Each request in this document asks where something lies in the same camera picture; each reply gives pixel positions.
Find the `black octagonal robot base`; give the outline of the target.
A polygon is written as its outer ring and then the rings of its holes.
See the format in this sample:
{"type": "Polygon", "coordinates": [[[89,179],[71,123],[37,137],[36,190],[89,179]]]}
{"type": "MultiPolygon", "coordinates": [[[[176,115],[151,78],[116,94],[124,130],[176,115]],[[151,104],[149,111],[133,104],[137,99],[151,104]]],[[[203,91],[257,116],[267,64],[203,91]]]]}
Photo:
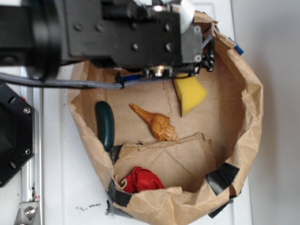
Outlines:
{"type": "Polygon", "coordinates": [[[0,84],[0,186],[33,156],[34,109],[6,83],[0,84]]]}

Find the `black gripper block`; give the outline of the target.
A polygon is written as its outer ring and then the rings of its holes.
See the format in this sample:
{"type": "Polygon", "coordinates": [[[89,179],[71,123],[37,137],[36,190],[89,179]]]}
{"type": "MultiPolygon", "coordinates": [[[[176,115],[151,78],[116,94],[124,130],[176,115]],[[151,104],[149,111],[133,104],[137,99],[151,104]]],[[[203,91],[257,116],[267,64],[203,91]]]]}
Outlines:
{"type": "Polygon", "coordinates": [[[188,0],[62,0],[64,62],[141,71],[147,77],[212,71],[214,41],[203,37],[188,0]]]}

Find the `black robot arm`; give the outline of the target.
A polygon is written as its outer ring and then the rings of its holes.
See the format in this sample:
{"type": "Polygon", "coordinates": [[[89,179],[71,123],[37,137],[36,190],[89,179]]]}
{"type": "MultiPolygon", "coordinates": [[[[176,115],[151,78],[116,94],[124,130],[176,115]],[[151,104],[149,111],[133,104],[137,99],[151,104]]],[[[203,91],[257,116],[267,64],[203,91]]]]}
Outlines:
{"type": "Polygon", "coordinates": [[[82,61],[147,76],[212,71],[195,14],[188,0],[23,0],[0,7],[0,63],[42,80],[82,61]]]}

